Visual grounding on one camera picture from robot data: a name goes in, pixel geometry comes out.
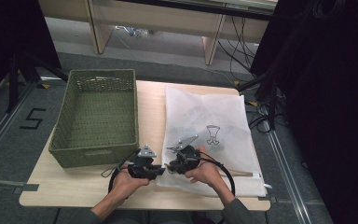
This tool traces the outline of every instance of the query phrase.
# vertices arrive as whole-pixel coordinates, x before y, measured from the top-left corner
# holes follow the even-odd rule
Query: basket
[[[48,148],[60,166],[118,163],[138,147],[135,71],[71,71]]]

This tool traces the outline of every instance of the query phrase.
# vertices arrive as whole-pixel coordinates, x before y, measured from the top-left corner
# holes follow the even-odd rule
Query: hand
[[[207,151],[205,150],[204,146],[200,146],[199,151],[201,152],[200,155],[202,158],[209,160],[211,159],[205,155],[207,154]],[[192,178],[190,180],[191,183],[196,183],[197,181],[200,181],[204,184],[209,185],[209,187],[211,188],[216,188],[216,185],[222,183],[223,181],[221,175],[219,174],[219,171],[217,170],[216,165],[207,161],[200,161],[199,166],[194,170],[187,171],[185,173],[185,176],[187,178]]]
[[[104,221],[116,208],[121,206],[133,192],[141,186],[149,184],[148,179],[132,178],[127,167],[121,168],[117,174],[112,190],[91,211]]]

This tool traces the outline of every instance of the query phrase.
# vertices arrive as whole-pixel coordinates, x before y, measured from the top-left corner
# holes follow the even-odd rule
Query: gray carpet floor
[[[62,70],[92,68],[133,68],[137,79],[164,81],[206,86],[232,87],[230,81],[235,80],[229,72],[207,71],[201,68],[189,68],[177,65],[144,63],[117,59],[96,58],[60,53]],[[39,69],[41,76],[53,77],[52,74]],[[235,74],[243,80],[252,77],[245,74]],[[34,169],[40,153],[48,140],[57,120],[65,83],[61,80],[42,81],[49,84],[47,89],[34,88],[24,102],[18,116],[14,119],[5,137],[0,142],[0,180],[26,182]],[[246,91],[245,98],[253,99],[255,90]],[[0,118],[4,116],[7,107],[7,86],[0,90]],[[42,119],[37,129],[22,129],[21,126],[34,126],[34,120],[26,120],[33,108],[43,108],[46,111],[35,111],[33,117]],[[254,107],[248,106],[248,119],[253,117]],[[284,119],[277,119],[284,124]],[[313,223],[332,223],[326,211],[323,200],[312,181],[308,170],[301,165],[301,153],[293,138],[290,126],[277,125],[277,135],[289,162],[291,171],[296,179],[300,192],[309,209]],[[272,186],[268,189],[268,197],[273,199],[267,213],[255,212],[266,223],[298,223],[295,209],[282,179],[279,165],[271,149],[268,136],[252,130],[256,153],[260,162],[265,182]],[[33,208],[19,205],[20,194],[13,187],[0,187],[0,223],[53,223],[58,208]],[[66,223],[75,212],[75,208],[63,208],[57,223]],[[218,211],[207,212],[207,217],[215,222],[220,220]]]

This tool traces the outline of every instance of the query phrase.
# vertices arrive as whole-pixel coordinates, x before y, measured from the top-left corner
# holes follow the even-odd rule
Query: white plastic bag
[[[175,147],[179,139],[197,134],[199,138],[191,146],[204,145],[209,155],[223,163],[228,170],[247,174],[234,176],[237,196],[266,196],[246,119],[243,96],[198,95],[172,87],[167,87],[165,93],[167,116],[162,163],[175,160],[175,154],[167,147]],[[157,181],[159,186],[216,195],[205,184],[191,184],[184,175],[165,172]]]

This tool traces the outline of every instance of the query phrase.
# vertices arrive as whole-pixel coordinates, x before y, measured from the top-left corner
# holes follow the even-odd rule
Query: sleeve
[[[70,224],[101,224],[101,220],[88,208],[77,210]]]
[[[227,224],[261,224],[261,220],[254,217],[243,203],[235,199],[229,203],[222,211],[222,216]]]

